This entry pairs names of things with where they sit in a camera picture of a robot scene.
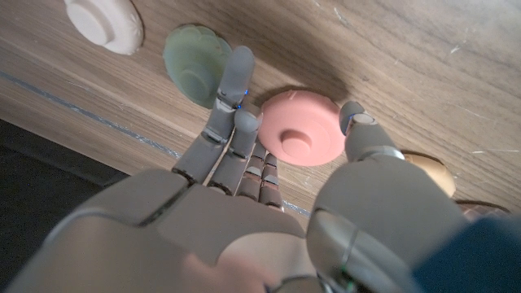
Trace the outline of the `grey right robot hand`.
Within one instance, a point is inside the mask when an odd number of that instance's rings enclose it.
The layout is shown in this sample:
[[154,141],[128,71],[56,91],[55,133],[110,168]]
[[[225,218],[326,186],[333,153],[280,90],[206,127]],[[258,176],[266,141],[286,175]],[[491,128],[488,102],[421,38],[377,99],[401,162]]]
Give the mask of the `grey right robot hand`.
[[10,292],[419,292],[413,271],[468,226],[358,103],[335,128],[348,162],[307,226],[281,207],[260,119],[242,105],[255,66],[238,46],[203,132],[171,170],[128,177],[46,237]]

